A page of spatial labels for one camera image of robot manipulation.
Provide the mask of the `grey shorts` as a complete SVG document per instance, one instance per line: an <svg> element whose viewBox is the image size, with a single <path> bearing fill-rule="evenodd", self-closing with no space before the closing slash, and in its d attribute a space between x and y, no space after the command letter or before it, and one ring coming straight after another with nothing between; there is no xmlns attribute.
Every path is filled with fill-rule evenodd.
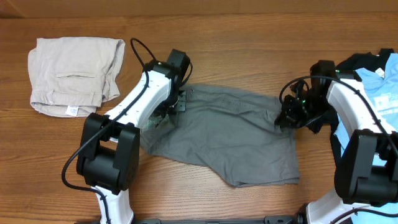
<svg viewBox="0 0 398 224"><path fill-rule="evenodd" d="M234 187L298 184L295 131L280 129L275 96L186 85L185 110L141 134L146 153L215 171Z"/></svg>

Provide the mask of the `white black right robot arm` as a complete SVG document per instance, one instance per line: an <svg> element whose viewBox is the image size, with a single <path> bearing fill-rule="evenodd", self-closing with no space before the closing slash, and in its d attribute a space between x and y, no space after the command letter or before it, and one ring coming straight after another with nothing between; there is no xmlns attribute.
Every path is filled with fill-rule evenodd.
<svg viewBox="0 0 398 224"><path fill-rule="evenodd" d="M305 206L297 223L342 223L360 212L397 217L377 210L397 203L397 131L371 105L360 76L332 70L296 78L286 87L292 92L279 95L282 108L276 125L322 126L321 118L334 111L349 135L336 164L334 188Z"/></svg>

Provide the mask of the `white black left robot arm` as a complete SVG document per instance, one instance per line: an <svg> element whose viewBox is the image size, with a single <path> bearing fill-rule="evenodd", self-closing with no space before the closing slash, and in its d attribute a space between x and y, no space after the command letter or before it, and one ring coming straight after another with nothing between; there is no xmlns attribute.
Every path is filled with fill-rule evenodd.
<svg viewBox="0 0 398 224"><path fill-rule="evenodd" d="M192 63L182 53L172 53L164 62L153 59L117 107L86 118L74 157L76 171L86 182L84 189L96 194L100 223L133 223L128 188L139 165L142 128L153 114L163 118L175 109L179 89L191 72Z"/></svg>

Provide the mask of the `black t-shirt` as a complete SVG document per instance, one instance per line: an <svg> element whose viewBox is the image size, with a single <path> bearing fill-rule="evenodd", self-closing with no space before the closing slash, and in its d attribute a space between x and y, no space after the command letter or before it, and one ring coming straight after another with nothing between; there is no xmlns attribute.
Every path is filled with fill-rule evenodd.
<svg viewBox="0 0 398 224"><path fill-rule="evenodd" d="M381 49L378 55L373 55L368 52L366 54L353 54L348 59L342 61L336 67L336 76L338 70L345 72L357 71L359 68L365 68L371 72L376 71L378 68L385 68L387 59L390 54L394 52L393 49ZM331 148L333 151L333 157L336 163L339 162L341 155L343 154L343 146L346 144L344 140L339 140L337 137L338 131L344 131L345 128L338 118L337 112L326 102L326 94L330 85L325 85L323 88L317 88L313 94L313 108L317 114L317 130L312 130L314 133L318 133L324 124L329 124L331 127Z"/></svg>

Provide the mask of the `light blue t-shirt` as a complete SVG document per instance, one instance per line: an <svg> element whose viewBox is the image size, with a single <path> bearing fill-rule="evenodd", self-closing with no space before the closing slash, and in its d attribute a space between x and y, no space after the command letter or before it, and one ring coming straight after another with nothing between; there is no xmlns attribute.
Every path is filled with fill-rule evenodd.
<svg viewBox="0 0 398 224"><path fill-rule="evenodd" d="M359 68L356 72L361 77L364 90L375 109L397 131L397 53L390 54L385 68L378 68L374 72ZM345 151L349 142L348 133L346 130L338 131L337 137L346 143L343 146ZM374 210L383 213L397 213L397 203L388 203L382 207L376 207ZM397 218L361 212L358 215L353 215L346 223L387 224L397 223Z"/></svg>

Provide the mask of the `folded beige shorts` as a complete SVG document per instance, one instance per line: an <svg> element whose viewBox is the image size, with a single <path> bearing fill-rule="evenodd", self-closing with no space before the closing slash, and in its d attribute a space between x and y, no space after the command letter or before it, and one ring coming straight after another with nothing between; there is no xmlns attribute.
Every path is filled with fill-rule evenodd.
<svg viewBox="0 0 398 224"><path fill-rule="evenodd" d="M48 116L86 117L117 98L125 45L103 37L38 38L28 54L31 107Z"/></svg>

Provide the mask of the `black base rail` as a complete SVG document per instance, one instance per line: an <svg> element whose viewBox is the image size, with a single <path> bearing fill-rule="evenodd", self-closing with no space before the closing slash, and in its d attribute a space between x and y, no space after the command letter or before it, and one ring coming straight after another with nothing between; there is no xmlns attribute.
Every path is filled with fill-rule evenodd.
<svg viewBox="0 0 398 224"><path fill-rule="evenodd" d="M160 220L145 219L138 220L133 218L131 224L307 224L304 214L296 215L276 215L266 216L264 218L248 218L248 219L207 219L207 220Z"/></svg>

